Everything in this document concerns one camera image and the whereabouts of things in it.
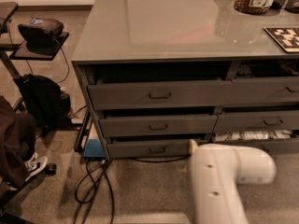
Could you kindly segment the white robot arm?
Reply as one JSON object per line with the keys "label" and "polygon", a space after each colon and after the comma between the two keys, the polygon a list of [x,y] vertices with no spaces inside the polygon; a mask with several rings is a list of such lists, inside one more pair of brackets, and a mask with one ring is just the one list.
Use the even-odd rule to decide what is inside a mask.
{"label": "white robot arm", "polygon": [[249,224],[237,186],[266,185],[276,176],[273,158],[256,147],[189,142],[196,224]]}

